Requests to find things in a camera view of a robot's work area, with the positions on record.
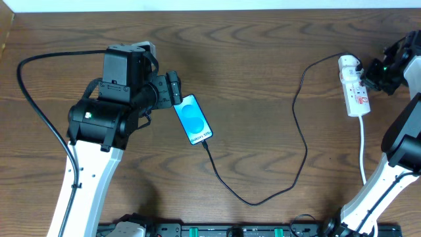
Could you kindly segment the blue Samsung Galaxy smartphone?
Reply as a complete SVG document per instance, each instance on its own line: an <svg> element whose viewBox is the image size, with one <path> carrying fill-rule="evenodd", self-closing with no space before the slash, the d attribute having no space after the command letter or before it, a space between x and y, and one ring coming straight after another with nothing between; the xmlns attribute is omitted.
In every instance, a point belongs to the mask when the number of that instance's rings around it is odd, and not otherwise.
<svg viewBox="0 0 421 237"><path fill-rule="evenodd" d="M198 144L213 136L212 129L193 94L183 98L174 110L191 145Z"/></svg>

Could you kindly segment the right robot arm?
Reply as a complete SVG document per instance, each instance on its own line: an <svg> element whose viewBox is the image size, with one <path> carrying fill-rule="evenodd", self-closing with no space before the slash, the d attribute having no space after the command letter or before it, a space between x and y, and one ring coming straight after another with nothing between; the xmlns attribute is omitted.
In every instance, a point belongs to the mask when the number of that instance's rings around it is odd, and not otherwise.
<svg viewBox="0 0 421 237"><path fill-rule="evenodd" d="M326 221L320 236L374 236L377 220L409 184L420 178L420 32L411 31L384 49L368 68L351 54L338 60L347 113L362 118L370 110L367 90L393 95L404 85L410 102L388 128L382 158L359 193Z"/></svg>

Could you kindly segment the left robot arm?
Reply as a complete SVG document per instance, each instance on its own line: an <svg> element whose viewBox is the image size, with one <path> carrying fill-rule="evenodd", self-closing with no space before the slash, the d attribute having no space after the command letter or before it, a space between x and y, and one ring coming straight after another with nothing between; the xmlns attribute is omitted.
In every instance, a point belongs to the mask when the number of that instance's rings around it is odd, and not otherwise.
<svg viewBox="0 0 421 237"><path fill-rule="evenodd" d="M68 113L66 135L75 164L66 172L48 236L95 236L112 176L139 119L182 102L174 71L159 75L155 46L114 44L103 76L92 81Z"/></svg>

